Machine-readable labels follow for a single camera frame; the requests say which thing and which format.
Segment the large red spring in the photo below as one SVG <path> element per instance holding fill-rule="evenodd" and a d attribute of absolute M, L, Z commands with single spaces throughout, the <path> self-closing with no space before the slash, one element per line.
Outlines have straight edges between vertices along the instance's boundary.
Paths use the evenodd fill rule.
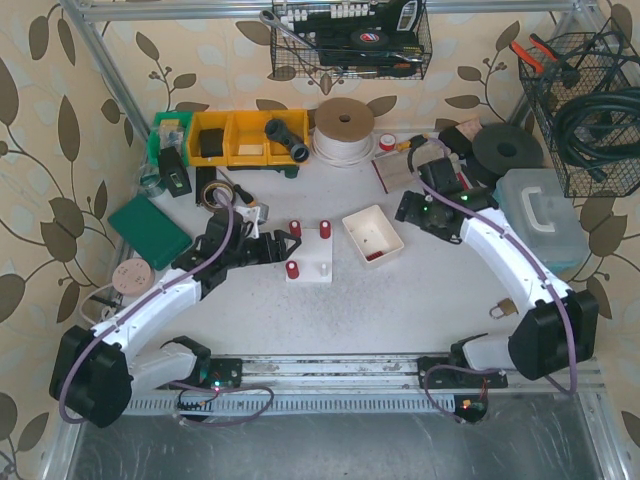
<path fill-rule="evenodd" d="M 332 226 L 328 220 L 322 220 L 319 224 L 319 233 L 322 239 L 330 239 L 332 234 Z"/>
<path fill-rule="evenodd" d="M 296 280 L 299 278 L 300 270 L 298 264 L 295 261 L 288 261 L 285 268 L 288 280 Z"/>
<path fill-rule="evenodd" d="M 290 234 L 294 237 L 300 238 L 302 236 L 301 224 L 298 220 L 292 220 L 289 222 Z"/>

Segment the white peg base plate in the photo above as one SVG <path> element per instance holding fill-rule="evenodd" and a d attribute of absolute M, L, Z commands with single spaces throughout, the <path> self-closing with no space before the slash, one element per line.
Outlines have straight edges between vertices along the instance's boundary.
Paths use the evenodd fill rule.
<path fill-rule="evenodd" d="M 300 270 L 296 280 L 288 280 L 285 268 L 285 281 L 290 284 L 330 284 L 333 280 L 333 237 L 322 239 L 319 228 L 302 228 L 301 245 L 285 262 L 295 261 Z"/>

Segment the white spring tray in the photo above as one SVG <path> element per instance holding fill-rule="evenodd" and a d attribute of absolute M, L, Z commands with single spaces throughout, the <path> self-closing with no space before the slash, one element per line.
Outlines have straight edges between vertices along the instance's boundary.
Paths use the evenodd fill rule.
<path fill-rule="evenodd" d="M 344 217 L 342 224 L 366 269 L 388 263 L 404 248 L 404 242 L 379 205 Z"/>

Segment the brown tape roll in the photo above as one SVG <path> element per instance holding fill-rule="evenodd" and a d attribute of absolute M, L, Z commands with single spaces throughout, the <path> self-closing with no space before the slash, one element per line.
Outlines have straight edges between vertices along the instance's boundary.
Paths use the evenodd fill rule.
<path fill-rule="evenodd" d="M 227 204 L 233 205 L 236 192 L 226 181 L 209 181 L 201 189 L 200 204 L 209 211 L 224 209 Z"/>

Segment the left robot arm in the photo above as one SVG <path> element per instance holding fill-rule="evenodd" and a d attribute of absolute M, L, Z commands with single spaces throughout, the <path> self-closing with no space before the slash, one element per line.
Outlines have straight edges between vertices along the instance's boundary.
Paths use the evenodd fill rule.
<path fill-rule="evenodd" d="M 74 326 L 60 341 L 49 387 L 61 417 L 104 428 L 126 410 L 132 396 L 173 384 L 217 391 L 209 348 L 180 336 L 159 350 L 145 346 L 176 316 L 221 285 L 232 269 L 285 262 L 301 246 L 283 230 L 249 233 L 237 212 L 213 215 L 203 234 L 172 263 L 156 286 L 110 319 L 90 329 Z"/>

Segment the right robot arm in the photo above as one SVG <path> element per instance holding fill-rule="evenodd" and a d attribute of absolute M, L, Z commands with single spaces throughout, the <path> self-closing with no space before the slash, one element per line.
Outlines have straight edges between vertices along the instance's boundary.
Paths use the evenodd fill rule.
<path fill-rule="evenodd" d="M 517 236 L 493 195 L 465 189 L 451 161 L 441 158 L 409 172 L 421 187 L 403 194 L 400 222 L 451 244 L 465 244 L 505 287 L 520 316 L 510 334 L 480 334 L 462 345 L 466 370 L 494 374 L 515 370 L 528 380 L 569 372 L 564 392 L 578 387 L 579 363 L 592 358 L 599 305 L 587 290 L 574 291 Z"/>

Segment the orange black screwdriver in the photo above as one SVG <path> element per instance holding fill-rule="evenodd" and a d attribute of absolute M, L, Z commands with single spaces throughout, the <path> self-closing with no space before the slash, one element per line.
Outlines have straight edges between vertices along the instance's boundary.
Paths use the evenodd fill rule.
<path fill-rule="evenodd" d="M 231 186 L 235 193 L 240 197 L 240 199 L 244 202 L 248 207 L 256 207 L 257 201 L 255 197 L 246 191 L 243 187 L 241 187 L 238 183 L 234 182 L 224 171 L 220 168 L 217 169 L 217 172 L 222 176 L 224 180 L 226 180 Z"/>

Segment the black brush block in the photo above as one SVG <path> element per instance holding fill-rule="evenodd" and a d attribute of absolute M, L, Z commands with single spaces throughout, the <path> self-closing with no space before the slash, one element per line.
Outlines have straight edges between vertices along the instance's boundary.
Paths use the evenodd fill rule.
<path fill-rule="evenodd" d="M 482 130 L 478 118 L 467 120 L 455 126 L 450 126 L 438 134 L 438 139 L 460 158 L 466 158 L 473 153 L 473 140 Z"/>

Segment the black foam disc spool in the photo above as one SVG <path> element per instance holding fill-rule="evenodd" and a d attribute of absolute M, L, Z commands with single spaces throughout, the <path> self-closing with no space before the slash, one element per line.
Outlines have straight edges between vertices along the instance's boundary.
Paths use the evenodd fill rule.
<path fill-rule="evenodd" d="M 478 182 L 494 187 L 512 169 L 537 169 L 544 164 L 540 143 L 522 128 L 496 123 L 482 128 L 471 142 L 467 167 Z"/>

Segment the yellow bin with card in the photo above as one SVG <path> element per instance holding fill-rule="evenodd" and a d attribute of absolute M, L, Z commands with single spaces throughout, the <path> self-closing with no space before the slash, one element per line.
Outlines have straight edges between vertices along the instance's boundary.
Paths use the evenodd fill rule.
<path fill-rule="evenodd" d="M 266 111 L 233 111 L 225 128 L 225 151 L 230 167 L 267 165 L 265 126 L 271 119 Z"/>

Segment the black green meter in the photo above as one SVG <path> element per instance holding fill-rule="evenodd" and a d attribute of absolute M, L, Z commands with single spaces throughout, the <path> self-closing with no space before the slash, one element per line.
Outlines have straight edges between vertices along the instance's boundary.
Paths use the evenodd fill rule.
<path fill-rule="evenodd" d="M 192 192 L 186 166 L 175 147 L 164 148 L 159 152 L 158 169 L 166 189 L 174 198 Z"/>

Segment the teal clear toolbox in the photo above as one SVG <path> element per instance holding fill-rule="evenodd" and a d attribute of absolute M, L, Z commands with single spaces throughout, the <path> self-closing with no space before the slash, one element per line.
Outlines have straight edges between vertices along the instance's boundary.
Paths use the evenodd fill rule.
<path fill-rule="evenodd" d="M 494 197 L 514 232 L 553 273 L 586 260 L 586 236 L 553 170 L 512 169 L 497 181 Z"/>

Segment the yellow bin with pipe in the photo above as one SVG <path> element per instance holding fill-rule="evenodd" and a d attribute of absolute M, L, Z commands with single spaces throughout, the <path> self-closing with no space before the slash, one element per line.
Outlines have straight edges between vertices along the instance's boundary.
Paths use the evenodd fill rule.
<path fill-rule="evenodd" d="M 270 110 L 264 127 L 269 166 L 300 166 L 310 156 L 309 116 L 304 109 Z"/>

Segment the yellow bin with black box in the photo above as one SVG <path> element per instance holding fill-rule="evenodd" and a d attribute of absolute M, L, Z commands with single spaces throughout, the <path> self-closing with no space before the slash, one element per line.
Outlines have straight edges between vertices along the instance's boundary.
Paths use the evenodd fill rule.
<path fill-rule="evenodd" d="M 224 134 L 230 120 L 227 111 L 196 112 L 187 139 L 187 159 L 194 167 L 227 165 Z"/>

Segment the round beige power socket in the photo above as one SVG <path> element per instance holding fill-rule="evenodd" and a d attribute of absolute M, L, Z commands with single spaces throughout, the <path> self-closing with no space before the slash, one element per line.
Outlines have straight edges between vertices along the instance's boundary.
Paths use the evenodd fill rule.
<path fill-rule="evenodd" d="M 155 274 L 148 262 L 139 257 L 125 260 L 112 274 L 114 289 L 128 297 L 139 297 L 154 283 Z"/>

